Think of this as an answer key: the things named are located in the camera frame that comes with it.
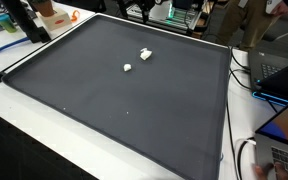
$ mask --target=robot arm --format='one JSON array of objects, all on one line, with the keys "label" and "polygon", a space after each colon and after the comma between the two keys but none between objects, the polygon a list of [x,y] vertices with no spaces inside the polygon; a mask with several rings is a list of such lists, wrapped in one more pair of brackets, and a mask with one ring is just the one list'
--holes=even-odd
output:
[{"label": "robot arm", "polygon": [[[150,10],[156,5],[163,4],[167,0],[132,0],[133,3],[137,4],[142,11],[143,23],[145,24],[149,19]],[[124,17],[127,18],[126,5],[124,0],[117,0],[120,11]]]}]

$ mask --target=gray fabric surface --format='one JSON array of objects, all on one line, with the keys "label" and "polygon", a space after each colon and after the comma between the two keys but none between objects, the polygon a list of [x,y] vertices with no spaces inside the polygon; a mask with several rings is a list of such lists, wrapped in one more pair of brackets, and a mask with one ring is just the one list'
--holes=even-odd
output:
[{"label": "gray fabric surface", "polygon": [[228,68],[225,48],[96,16],[3,81],[184,178],[215,180]]}]

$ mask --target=small white block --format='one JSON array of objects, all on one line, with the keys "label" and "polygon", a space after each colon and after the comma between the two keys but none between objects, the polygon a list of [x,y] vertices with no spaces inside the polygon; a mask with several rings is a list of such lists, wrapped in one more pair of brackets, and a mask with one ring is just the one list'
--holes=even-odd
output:
[{"label": "small white block", "polygon": [[46,28],[50,31],[53,31],[66,25],[72,26],[71,19],[67,14],[67,12],[57,7],[54,7],[54,11],[56,13],[50,17],[44,17],[39,12],[37,12],[36,15],[44,23]]},{"label": "small white block", "polygon": [[129,71],[129,70],[131,70],[132,69],[132,66],[130,65],[130,64],[125,64],[124,65],[124,71],[125,72],[127,72],[127,71]]},{"label": "small white block", "polygon": [[152,51],[143,51],[141,54],[141,58],[145,61],[152,55]]},{"label": "small white block", "polygon": [[147,48],[144,48],[144,49],[141,50],[141,52],[144,52],[144,51],[147,51]]}]

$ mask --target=table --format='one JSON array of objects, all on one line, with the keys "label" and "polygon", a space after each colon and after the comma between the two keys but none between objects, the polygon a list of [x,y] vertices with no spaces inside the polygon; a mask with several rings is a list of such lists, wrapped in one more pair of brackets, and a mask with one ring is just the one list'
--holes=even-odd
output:
[{"label": "table", "polygon": [[[54,7],[59,7],[66,11],[69,16],[72,15],[74,10],[78,10],[80,12],[80,17],[76,22],[72,24],[73,27],[77,26],[79,23],[83,22],[87,18],[93,16],[95,13],[91,11],[86,11],[83,9],[63,5],[60,3],[53,2]],[[43,23],[39,19],[35,19],[34,22],[38,27],[42,26]],[[49,32],[51,38],[54,40],[55,38],[59,37],[61,34],[69,30],[70,26],[65,26],[59,29],[56,29],[54,31]],[[25,33],[18,27],[18,31],[16,33],[7,33],[6,31],[0,32],[0,47],[11,43],[13,41],[16,41],[18,39],[21,39],[23,37],[26,37]],[[7,67],[11,66],[15,62],[21,60],[26,55],[32,53],[33,51],[43,47],[46,44],[43,44],[41,42],[32,44],[30,41],[21,43],[19,45],[13,46],[9,49],[6,49],[0,53],[0,71],[3,71]]]},{"label": "table", "polygon": [[[246,64],[245,52],[234,50],[234,55],[242,64]],[[232,62],[232,69],[235,68],[238,66]],[[236,74],[242,83],[248,85],[248,76]],[[239,139],[253,136],[256,128],[274,114],[266,102],[252,98],[250,92],[241,88],[233,78],[230,80],[228,101],[235,145]],[[99,179],[182,179],[138,153],[3,83],[0,83],[0,117]],[[224,159],[220,165],[219,179],[236,179],[227,118],[222,151]],[[252,171],[254,157],[254,148],[247,145],[242,159],[242,173],[247,179],[255,179]]]}]

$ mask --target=cable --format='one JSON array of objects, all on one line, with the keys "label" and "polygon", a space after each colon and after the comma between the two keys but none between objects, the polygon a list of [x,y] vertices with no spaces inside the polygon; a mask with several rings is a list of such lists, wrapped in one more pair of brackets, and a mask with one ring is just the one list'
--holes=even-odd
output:
[{"label": "cable", "polygon": [[251,70],[249,67],[243,66],[242,64],[240,64],[240,63],[236,60],[236,58],[235,58],[235,56],[234,56],[234,53],[233,53],[233,47],[231,47],[231,53],[232,53],[233,60],[236,62],[236,64],[238,64],[239,66],[241,66],[242,68],[244,68],[244,69],[246,69],[246,70]]},{"label": "cable", "polygon": [[120,9],[118,9],[115,13],[115,17],[119,17],[120,16]]},{"label": "cable", "polygon": [[230,72],[231,72],[231,74],[233,75],[234,79],[237,81],[237,83],[238,83],[240,86],[242,86],[242,87],[245,88],[245,89],[252,90],[251,88],[245,86],[244,84],[242,84],[242,83],[240,82],[240,80],[235,76],[235,74],[234,74],[234,72],[232,71],[232,69],[230,69]]},{"label": "cable", "polygon": [[238,153],[237,153],[237,172],[240,176],[240,180],[242,180],[242,171],[241,171],[241,156],[244,146],[248,143],[248,140],[255,140],[254,137],[247,138],[240,146]]},{"label": "cable", "polygon": [[271,101],[267,100],[267,103],[272,107],[272,109],[275,111],[275,113],[277,113],[278,111],[276,110],[276,108],[273,106],[273,104],[271,103]]},{"label": "cable", "polygon": [[236,166],[236,161],[235,161],[235,149],[234,149],[234,145],[233,145],[234,143],[233,143],[232,126],[231,126],[230,110],[228,107],[228,100],[226,102],[226,111],[227,111],[228,129],[229,129],[229,134],[230,134],[231,150],[232,150],[232,154],[233,154],[235,175],[238,179],[240,179],[237,168],[236,168],[237,166]]}]

